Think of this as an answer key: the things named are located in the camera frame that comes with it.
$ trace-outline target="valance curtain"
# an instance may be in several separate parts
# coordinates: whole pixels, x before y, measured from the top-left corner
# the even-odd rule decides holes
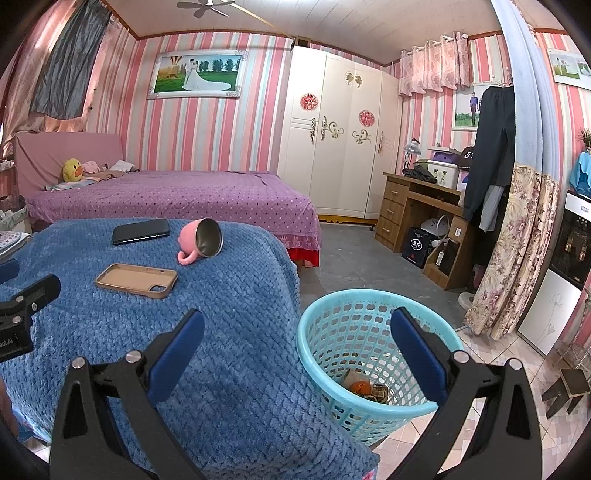
[[[457,32],[452,40],[433,40],[412,52],[402,51],[400,59],[400,95],[423,94],[427,90],[442,92],[443,87],[456,90],[470,85],[468,40]]]

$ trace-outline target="smartphone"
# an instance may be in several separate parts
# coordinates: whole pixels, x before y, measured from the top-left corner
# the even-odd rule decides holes
[[[152,240],[169,236],[168,220],[158,218],[146,222],[128,223],[119,225],[113,229],[113,245],[124,245],[133,242]]]

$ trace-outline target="wooden shelf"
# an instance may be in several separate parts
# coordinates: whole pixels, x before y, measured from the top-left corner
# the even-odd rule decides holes
[[[458,207],[458,205],[452,205],[451,203],[442,202],[441,200],[434,199],[433,197],[429,197],[421,193],[408,192],[408,198],[418,200],[421,203],[426,203],[427,205],[431,205],[432,207],[443,210],[444,212],[449,212],[453,215],[457,215],[460,217],[463,213],[463,209],[461,207]]]

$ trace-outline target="pink mug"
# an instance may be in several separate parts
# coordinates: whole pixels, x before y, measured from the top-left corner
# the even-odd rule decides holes
[[[182,250],[177,256],[181,265],[190,265],[201,257],[215,257],[222,250],[222,229],[212,218],[194,220],[182,228],[178,244]]]

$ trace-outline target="white ceiling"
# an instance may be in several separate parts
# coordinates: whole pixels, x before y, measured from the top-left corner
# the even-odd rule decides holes
[[[180,31],[277,30],[234,7],[219,7],[229,18],[177,8],[177,0],[108,0],[139,37]],[[312,38],[388,63],[400,50],[461,31],[469,35],[500,30],[490,0],[237,0],[279,30]],[[537,0],[515,0],[537,28],[562,27]]]

